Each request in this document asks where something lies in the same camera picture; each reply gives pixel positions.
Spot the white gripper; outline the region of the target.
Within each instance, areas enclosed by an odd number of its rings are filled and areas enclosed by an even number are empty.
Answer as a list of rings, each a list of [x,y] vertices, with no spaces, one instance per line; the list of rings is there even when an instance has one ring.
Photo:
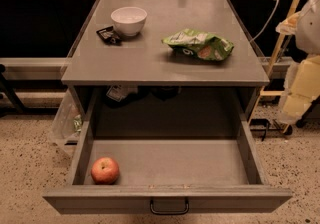
[[[294,35],[301,12],[298,11],[280,22],[276,31]],[[294,124],[307,112],[312,102],[320,96],[320,56],[311,55],[301,63],[293,62],[284,81],[284,92],[279,101],[278,120]]]

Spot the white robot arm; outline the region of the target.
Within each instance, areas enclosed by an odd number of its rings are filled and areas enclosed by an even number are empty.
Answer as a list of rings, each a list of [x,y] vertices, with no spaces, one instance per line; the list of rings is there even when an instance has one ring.
[[[289,66],[279,101],[278,120],[294,124],[320,96],[320,0],[308,0],[299,12],[281,22],[276,31],[294,35],[296,47],[307,54],[306,59]]]

